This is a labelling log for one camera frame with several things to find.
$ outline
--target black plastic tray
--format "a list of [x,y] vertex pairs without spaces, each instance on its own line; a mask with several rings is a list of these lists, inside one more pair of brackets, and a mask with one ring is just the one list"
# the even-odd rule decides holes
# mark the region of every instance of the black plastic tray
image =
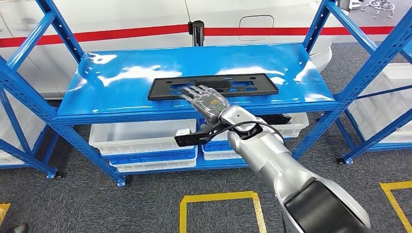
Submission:
[[177,100],[185,94],[185,86],[205,85],[220,92],[224,97],[261,96],[279,93],[277,86],[264,74],[234,74],[190,76],[154,79],[147,95],[148,100]]

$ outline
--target shelf top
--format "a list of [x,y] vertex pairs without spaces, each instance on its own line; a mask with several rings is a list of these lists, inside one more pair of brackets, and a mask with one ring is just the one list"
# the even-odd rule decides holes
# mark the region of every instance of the shelf top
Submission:
[[231,104],[257,113],[277,105],[292,110],[300,103],[335,103],[302,44],[100,51],[84,53],[56,119],[81,124],[83,118],[114,122],[119,120],[110,116],[123,115],[193,117],[195,110],[184,100],[147,100],[153,79],[252,73],[266,73],[279,94],[228,98]]

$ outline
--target black cable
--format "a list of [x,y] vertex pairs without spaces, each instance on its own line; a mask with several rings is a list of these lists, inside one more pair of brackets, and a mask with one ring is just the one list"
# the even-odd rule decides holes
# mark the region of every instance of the black cable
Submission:
[[213,138],[214,136],[216,136],[216,135],[218,135],[218,134],[220,134],[220,133],[223,133],[223,132],[225,132],[226,130],[230,130],[230,129],[233,129],[233,128],[239,126],[239,125],[245,125],[245,124],[258,124],[258,125],[267,126],[267,127],[269,127],[270,129],[272,129],[273,131],[275,131],[275,132],[282,138],[283,144],[285,144],[285,139],[283,138],[283,136],[282,136],[282,134],[279,132],[279,130],[277,130],[275,127],[271,126],[271,125],[268,124],[268,123],[263,123],[263,122],[260,122],[260,121],[253,121],[253,120],[244,121],[244,122],[240,122],[240,123],[237,123],[237,124],[228,126],[228,127],[226,127],[226,128],[223,128],[222,130],[217,131],[216,133],[212,133],[212,134],[210,135],[210,137]]
[[283,210],[280,210],[282,213],[282,225],[283,225],[283,233],[286,233],[286,224],[285,224],[285,219],[283,218]]

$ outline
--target robot finger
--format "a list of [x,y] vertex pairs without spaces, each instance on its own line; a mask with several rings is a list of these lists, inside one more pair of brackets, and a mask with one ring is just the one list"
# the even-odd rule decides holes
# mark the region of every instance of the robot finger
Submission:
[[188,92],[188,96],[189,97],[195,97],[198,93],[196,92],[196,91],[194,91],[193,89],[191,89],[191,88],[189,88],[189,87],[187,87],[187,86],[185,86],[185,87],[183,87],[182,88],[183,90],[185,90],[185,91],[187,91]]
[[198,87],[200,87],[202,90],[204,91],[208,91],[209,87],[205,86],[205,85],[199,85]]
[[187,95],[182,94],[182,95],[180,95],[180,97],[184,98],[184,99],[185,99],[187,102],[189,102],[189,103],[192,103],[192,102],[193,102],[193,99],[190,98],[190,97],[187,96]]
[[190,86],[190,88],[191,89],[193,89],[195,92],[197,92],[197,93],[201,93],[203,90],[202,89],[200,89],[200,88],[198,88],[198,87],[196,87],[196,86]]

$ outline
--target red stripe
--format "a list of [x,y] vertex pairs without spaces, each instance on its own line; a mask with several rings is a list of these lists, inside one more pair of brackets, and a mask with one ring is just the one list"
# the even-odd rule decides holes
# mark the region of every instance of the red stripe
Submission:
[[[369,35],[389,34],[394,27],[360,27]],[[232,35],[306,35],[309,28],[205,28],[207,36],[232,36]],[[321,35],[350,35],[344,27],[323,28]]]
[[[389,34],[394,27],[360,27],[366,34]],[[112,40],[121,38],[131,38],[139,36],[163,35],[173,33],[188,32],[187,24],[131,28],[109,31],[75,33],[77,41],[97,41]],[[234,36],[234,35],[306,35],[308,28],[205,28],[206,36]],[[350,35],[343,27],[323,28],[321,35]],[[3,38],[0,39],[0,48],[18,47],[23,43],[25,37]],[[37,45],[60,44],[63,41],[58,35],[45,35],[40,38]]]

